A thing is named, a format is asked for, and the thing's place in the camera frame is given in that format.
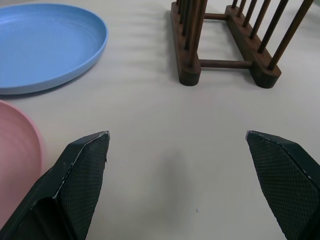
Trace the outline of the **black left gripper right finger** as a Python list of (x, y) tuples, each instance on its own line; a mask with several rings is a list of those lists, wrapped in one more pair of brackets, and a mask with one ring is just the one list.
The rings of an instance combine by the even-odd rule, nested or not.
[(296, 142), (249, 130), (262, 193), (287, 240), (320, 240), (320, 165)]

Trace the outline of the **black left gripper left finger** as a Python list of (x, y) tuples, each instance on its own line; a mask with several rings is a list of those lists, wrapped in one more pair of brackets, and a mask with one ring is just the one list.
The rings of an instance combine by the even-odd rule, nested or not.
[(0, 240), (86, 240), (109, 143), (109, 131), (69, 143), (0, 229)]

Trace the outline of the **dark wooden dish rack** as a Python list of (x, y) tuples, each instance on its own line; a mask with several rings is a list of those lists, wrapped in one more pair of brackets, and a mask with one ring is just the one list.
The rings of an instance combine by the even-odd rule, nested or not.
[[(178, 80), (184, 86), (199, 83), (203, 68), (246, 69), (254, 83), (264, 89), (272, 88), (282, 72), (277, 66), (284, 51), (306, 16), (314, 0), (303, 0), (274, 55), (266, 47), (289, 0), (280, 0), (269, 26), (260, 39), (257, 35), (271, 0), (264, 0), (253, 26), (250, 19), (258, 0), (250, 0), (247, 13), (243, 10), (247, 0), (233, 0), (223, 14), (207, 13), (208, 0), (175, 0), (171, 4), (171, 22), (174, 38)], [(200, 59), (198, 47), (204, 20), (224, 21), (243, 57), (243, 60)]]

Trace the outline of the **blue round plate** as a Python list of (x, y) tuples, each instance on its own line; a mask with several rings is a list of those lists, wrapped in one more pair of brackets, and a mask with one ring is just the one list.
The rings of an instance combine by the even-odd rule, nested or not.
[(88, 71), (109, 30), (76, 6), (34, 3), (0, 7), (0, 95), (45, 91)]

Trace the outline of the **pink round plate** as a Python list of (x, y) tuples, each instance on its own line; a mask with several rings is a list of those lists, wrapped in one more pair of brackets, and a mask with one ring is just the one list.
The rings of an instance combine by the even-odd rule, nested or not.
[(0, 228), (44, 172), (38, 128), (24, 112), (0, 100)]

